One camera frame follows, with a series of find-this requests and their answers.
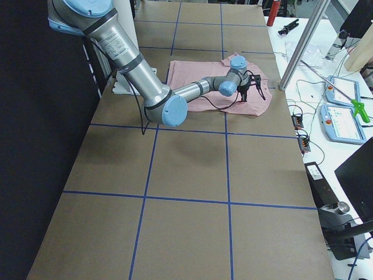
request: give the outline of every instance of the red bottle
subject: red bottle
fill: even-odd
[[[273,22],[275,21],[275,17],[277,16],[277,12],[280,9],[280,0],[273,1],[272,7],[270,8],[269,17],[267,21],[267,26],[273,26]]]

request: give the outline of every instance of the metal pole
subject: metal pole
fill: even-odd
[[[307,68],[309,70],[311,70],[313,73],[315,73],[316,75],[318,75],[324,82],[330,84],[335,90],[337,90],[345,98],[349,99],[350,101],[352,100],[352,98],[350,96],[348,96],[347,94],[345,94],[344,92],[342,92],[338,87],[336,87],[336,85],[334,83],[332,83],[331,81],[329,81],[328,79],[326,79],[323,75],[321,75],[319,72],[317,72],[316,70],[314,70],[311,66],[309,66],[307,63],[305,63],[303,60],[301,60],[301,62],[305,66],[307,66]]]
[[[294,54],[290,59],[290,62],[285,70],[285,73],[282,77],[282,80],[280,82],[280,90],[285,90],[287,85],[290,82],[291,77],[293,76],[295,69],[297,68],[297,65],[300,61],[300,59],[303,56],[303,53],[305,49],[308,46],[309,41],[312,38],[312,35],[314,34],[317,25],[319,24],[322,15],[324,14],[324,11],[328,7],[330,3],[330,0],[319,0],[319,2],[316,5],[316,8],[309,19],[303,34],[299,40],[299,43],[297,44],[297,47],[295,48]]]

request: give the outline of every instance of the pink t-shirt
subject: pink t-shirt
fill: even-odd
[[[230,69],[230,60],[236,55],[238,54],[234,53],[220,62],[171,61],[167,84],[170,88],[177,89],[207,76],[225,76]],[[260,97],[254,85],[247,91],[247,102],[241,102],[241,96],[239,96],[237,102],[231,107],[222,110],[223,112],[258,116],[263,114],[269,106],[272,95],[267,86],[267,76],[255,64],[247,63],[248,70],[254,74],[260,74],[262,79],[261,87],[266,100]],[[226,97],[220,92],[209,92],[204,96],[210,99],[216,107],[222,108],[229,106],[236,99],[237,93]],[[188,103],[188,111],[200,112],[208,110],[216,110],[216,108],[204,98],[197,98]]]

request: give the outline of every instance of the black monitor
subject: black monitor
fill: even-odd
[[[352,38],[362,38],[372,25],[372,19],[373,0],[359,0],[340,29],[345,29]]]
[[[364,223],[373,220],[373,138],[342,163],[335,173],[361,220]]]

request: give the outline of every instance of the table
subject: table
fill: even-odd
[[[162,81],[171,60],[236,51],[271,105],[142,136],[133,97],[108,87],[29,279],[333,279],[261,8],[145,1],[135,26]]]
[[[272,42],[273,50],[276,52],[276,62],[277,66],[279,67],[280,76],[284,73],[287,60],[286,57],[283,56],[285,53],[285,42],[287,41],[298,41],[300,35],[302,34],[305,25],[307,24],[308,19],[300,19],[299,26],[296,27],[294,30],[289,32],[286,36],[278,35],[277,31],[280,30],[284,25],[289,24],[294,19],[285,19],[281,17],[277,17],[275,23],[272,27],[268,27],[269,37]],[[330,22],[326,19],[321,20],[318,28],[315,31],[313,38],[311,39],[310,44],[316,45],[320,48],[321,53],[326,54],[328,52],[329,47],[334,42],[337,34],[334,31]],[[317,68],[317,71],[324,76],[331,75],[335,72],[335,69],[338,68],[339,62],[345,58],[346,51],[341,51],[335,60],[327,61],[324,60],[321,67]],[[358,81],[360,85],[361,95],[365,97],[372,97],[372,93],[370,92],[368,86],[364,82],[363,78],[361,77],[360,73],[351,73],[346,71],[344,67],[341,68],[340,76],[347,76],[347,78]],[[313,113],[314,110],[307,106],[304,103],[299,103],[300,96],[296,89],[296,82],[297,80],[306,80],[310,82],[319,82],[321,79],[317,77],[314,73],[312,73],[309,69],[304,66],[299,66],[289,83],[288,88],[286,89],[286,96],[288,98],[289,104],[295,104],[294,101],[298,106],[300,106],[305,113]],[[303,101],[309,103],[310,105],[316,107],[321,100],[321,104],[325,104],[326,100],[321,98],[323,93],[323,84],[319,85],[310,85],[308,83],[299,82],[299,92],[301,93],[301,98]],[[365,108],[369,116],[373,115],[373,102],[371,100],[363,100],[365,103]],[[360,146],[358,145],[350,145],[346,143],[335,143],[329,141],[325,134],[322,131],[321,123],[319,119],[319,115],[316,114],[314,122],[312,122],[312,115],[305,115],[304,117],[304,125],[305,130],[310,132],[312,131],[311,139],[317,143],[325,152],[325,160],[319,166],[322,173],[324,174],[325,178],[327,179],[328,183],[330,184],[331,188],[335,192],[336,196],[340,201],[345,201],[349,205],[348,198],[346,197],[343,189],[341,188],[334,170],[337,169],[350,155],[352,155]],[[369,139],[373,137],[373,129],[372,128],[364,128],[364,133]],[[322,159],[321,151],[314,145],[311,144],[311,153],[306,153],[303,160],[304,163],[307,162],[320,162]],[[356,211],[351,208],[349,214],[353,218],[357,218],[358,215]],[[350,267],[347,264],[351,264],[353,259],[338,261],[334,258],[333,254],[330,253],[330,259],[332,260],[333,271],[336,278],[347,279]],[[373,275],[373,259],[364,259],[358,261],[358,266],[354,269],[353,279],[359,278],[367,278],[369,279]]]

